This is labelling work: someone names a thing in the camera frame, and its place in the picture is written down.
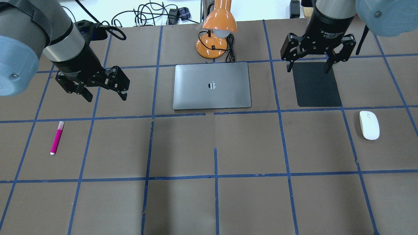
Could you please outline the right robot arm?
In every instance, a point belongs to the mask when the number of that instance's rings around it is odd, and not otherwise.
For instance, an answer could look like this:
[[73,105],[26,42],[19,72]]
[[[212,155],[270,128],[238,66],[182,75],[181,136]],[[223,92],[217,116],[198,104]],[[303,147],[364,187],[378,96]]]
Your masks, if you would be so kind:
[[[325,73],[338,62],[348,61],[354,48],[358,55],[368,32],[394,37],[418,27],[416,0],[312,0],[313,13],[303,36],[289,33],[281,48],[281,59],[294,62],[306,55],[327,55]],[[360,43],[347,30],[358,16],[365,28]]]

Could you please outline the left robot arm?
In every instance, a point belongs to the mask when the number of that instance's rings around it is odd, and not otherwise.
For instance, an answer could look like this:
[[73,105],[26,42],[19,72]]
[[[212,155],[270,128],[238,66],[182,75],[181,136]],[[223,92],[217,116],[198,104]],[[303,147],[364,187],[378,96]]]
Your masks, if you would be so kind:
[[24,92],[44,55],[57,68],[58,84],[91,102],[89,87],[102,87],[127,100],[130,80],[119,66],[105,69],[90,47],[118,28],[99,21],[73,22],[57,0],[1,1],[1,96]]

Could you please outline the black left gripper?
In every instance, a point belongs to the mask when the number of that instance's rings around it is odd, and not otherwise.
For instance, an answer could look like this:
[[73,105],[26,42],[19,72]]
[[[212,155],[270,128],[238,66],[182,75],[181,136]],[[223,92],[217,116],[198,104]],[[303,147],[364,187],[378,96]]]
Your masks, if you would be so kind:
[[72,59],[54,61],[53,64],[59,71],[56,81],[69,94],[81,95],[91,102],[93,95],[86,86],[93,77],[94,86],[112,90],[119,95],[121,100],[127,100],[130,79],[119,66],[104,69],[90,46],[84,46],[82,51]]

